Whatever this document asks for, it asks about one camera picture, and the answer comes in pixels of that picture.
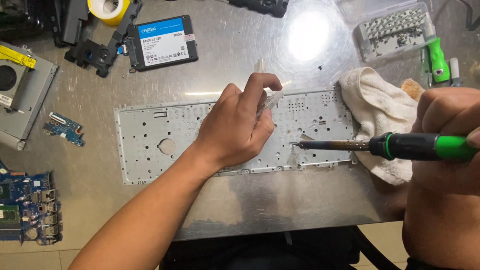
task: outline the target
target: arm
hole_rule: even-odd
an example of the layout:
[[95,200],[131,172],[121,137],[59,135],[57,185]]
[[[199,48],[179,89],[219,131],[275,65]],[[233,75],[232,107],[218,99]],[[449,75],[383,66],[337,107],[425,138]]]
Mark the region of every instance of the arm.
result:
[[[427,90],[417,116],[412,132],[468,135],[480,148],[480,91]],[[413,163],[403,240],[408,254],[423,262],[480,269],[480,154],[463,164]]]
[[202,185],[220,169],[257,156],[270,137],[272,112],[265,110],[256,119],[257,105],[266,98],[264,87],[282,88],[273,74],[252,74],[243,93],[229,84],[195,142],[107,221],[69,269],[154,269]]

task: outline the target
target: green screwdriver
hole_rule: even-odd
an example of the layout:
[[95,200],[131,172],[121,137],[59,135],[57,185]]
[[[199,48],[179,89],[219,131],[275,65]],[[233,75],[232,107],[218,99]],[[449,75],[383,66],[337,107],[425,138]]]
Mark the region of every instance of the green screwdriver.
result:
[[444,52],[440,48],[440,38],[428,45],[430,49],[430,59],[432,61],[432,74],[435,82],[442,84],[450,80],[450,69],[445,61]]
[[463,136],[431,133],[385,133],[369,141],[300,141],[301,149],[369,151],[387,160],[457,160],[468,162],[480,151],[467,144]]

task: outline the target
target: crucial logo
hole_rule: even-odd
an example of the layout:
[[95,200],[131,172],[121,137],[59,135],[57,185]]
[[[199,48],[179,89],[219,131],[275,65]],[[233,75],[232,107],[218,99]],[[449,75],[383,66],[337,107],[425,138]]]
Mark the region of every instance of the crucial logo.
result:
[[148,32],[152,32],[152,31],[155,31],[155,30],[156,30],[156,26],[155,26],[155,27],[146,28],[146,29],[142,30],[142,33],[148,33]]

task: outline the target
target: yellow warning label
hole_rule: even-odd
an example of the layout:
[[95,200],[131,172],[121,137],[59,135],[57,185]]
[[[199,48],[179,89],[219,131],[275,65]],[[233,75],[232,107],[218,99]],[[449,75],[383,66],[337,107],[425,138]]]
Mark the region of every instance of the yellow warning label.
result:
[[0,59],[8,59],[20,65],[33,68],[35,66],[36,60],[30,58],[26,55],[23,55],[19,52],[16,52],[10,48],[0,45]]

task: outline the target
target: stainless steel table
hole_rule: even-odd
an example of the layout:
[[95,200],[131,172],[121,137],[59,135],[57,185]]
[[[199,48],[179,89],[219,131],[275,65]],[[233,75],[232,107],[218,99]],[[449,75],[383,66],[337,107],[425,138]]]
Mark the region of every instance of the stainless steel table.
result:
[[[479,2],[472,2],[480,11]],[[285,90],[329,86],[346,70],[365,65],[352,34],[364,3],[291,0],[285,17],[277,19],[219,0],[144,0],[137,23],[183,14],[192,17],[200,59],[129,74],[129,59],[119,56],[105,79],[96,76],[93,68],[65,61],[66,49],[56,49],[49,35],[26,41],[35,54],[60,69],[25,150],[0,146],[0,158],[14,171],[54,171],[62,202],[63,241],[49,247],[25,243],[21,248],[16,242],[2,242],[0,252],[81,248],[145,187],[122,184],[114,108],[216,97],[228,83],[242,88],[259,58],[267,59],[267,71],[277,74]],[[454,0],[427,4],[443,38],[445,57],[458,57],[464,86],[478,87],[480,29],[466,31],[464,7]],[[114,27],[93,21],[85,36],[106,44]],[[371,66],[394,85],[413,78],[426,86],[419,51]],[[51,111],[84,126],[84,147],[41,132]],[[217,177],[203,187],[176,240],[394,221],[400,217],[391,210],[404,200],[397,195],[395,189],[372,181],[359,164]]]

